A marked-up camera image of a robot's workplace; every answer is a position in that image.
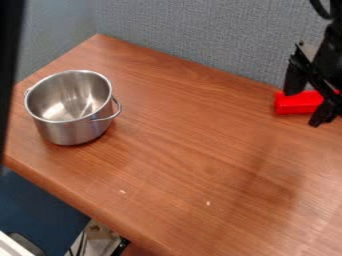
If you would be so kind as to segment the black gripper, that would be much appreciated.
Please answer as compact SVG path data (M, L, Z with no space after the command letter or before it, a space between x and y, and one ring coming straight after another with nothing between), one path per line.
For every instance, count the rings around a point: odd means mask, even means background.
M326 100L308 120L308 125L318 127L342 115L342 98L338 98L335 93L342 90L342 27L338 23L327 26L312 59L308 59L299 45L295 47L288 59L283 92L286 96L292 96L300 93L310 83L323 96Z

